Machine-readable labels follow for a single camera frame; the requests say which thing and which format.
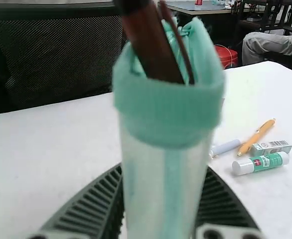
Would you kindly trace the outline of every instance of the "mint green fabric trim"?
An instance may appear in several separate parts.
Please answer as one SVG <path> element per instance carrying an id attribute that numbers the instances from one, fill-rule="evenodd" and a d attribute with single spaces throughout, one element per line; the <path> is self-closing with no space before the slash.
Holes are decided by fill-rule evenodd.
<path id="1" fill-rule="evenodd" d="M 180 70 L 188 82 L 177 41 L 165 24 Z M 125 127 L 140 140 L 155 145 L 195 144 L 220 120 L 224 74 L 210 37 L 197 18 L 179 32 L 193 67 L 194 86 L 148 79 L 129 43 L 113 70 L 115 107 Z"/>

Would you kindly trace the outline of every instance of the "desk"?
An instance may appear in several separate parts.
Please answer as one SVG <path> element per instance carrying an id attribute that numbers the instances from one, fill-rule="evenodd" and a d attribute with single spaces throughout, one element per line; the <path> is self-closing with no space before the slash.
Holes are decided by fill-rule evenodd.
<path id="1" fill-rule="evenodd" d="M 231 13 L 230 9 L 226 9 L 221 5 L 213 5 L 212 1 L 205 0 L 202 2 L 202 5 L 195 5 L 195 1 L 167 1 L 166 5 L 173 11 L 182 12 L 188 15 Z"/>
<path id="2" fill-rule="evenodd" d="M 223 119 L 214 143 L 249 137 L 275 117 L 263 140 L 292 144 L 292 71 L 265 62 L 225 72 Z M 120 162 L 112 100 L 112 94 L 104 94 L 0 115 L 1 239 L 36 231 L 81 188 Z M 231 174 L 235 154 L 224 154 L 210 166 L 268 239 L 292 239 L 292 151 L 287 166 L 240 177 Z"/>

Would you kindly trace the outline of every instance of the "brown pen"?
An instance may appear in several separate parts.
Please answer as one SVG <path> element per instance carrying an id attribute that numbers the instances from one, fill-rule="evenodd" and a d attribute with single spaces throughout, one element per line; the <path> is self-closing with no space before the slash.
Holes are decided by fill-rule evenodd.
<path id="1" fill-rule="evenodd" d="M 152 0 L 114 0 L 123 28 L 149 78 L 184 84 Z"/>

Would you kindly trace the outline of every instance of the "red bucket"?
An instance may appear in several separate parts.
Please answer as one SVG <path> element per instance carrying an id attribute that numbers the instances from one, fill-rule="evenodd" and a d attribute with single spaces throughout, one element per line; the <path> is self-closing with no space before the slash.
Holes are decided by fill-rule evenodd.
<path id="1" fill-rule="evenodd" d="M 215 49 L 224 69 L 236 67 L 238 65 L 238 53 L 236 51 L 223 46 L 215 46 Z"/>

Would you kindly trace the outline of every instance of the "small box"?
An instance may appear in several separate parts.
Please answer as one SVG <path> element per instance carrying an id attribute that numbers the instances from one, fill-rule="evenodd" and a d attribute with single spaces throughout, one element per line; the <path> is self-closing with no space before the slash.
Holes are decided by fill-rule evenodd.
<path id="1" fill-rule="evenodd" d="M 288 144 L 284 140 L 272 141 L 266 143 L 254 143 L 250 148 L 250 154 L 253 157 L 277 153 L 277 152 L 286 152 L 289 153 L 292 148 L 292 145 Z"/>

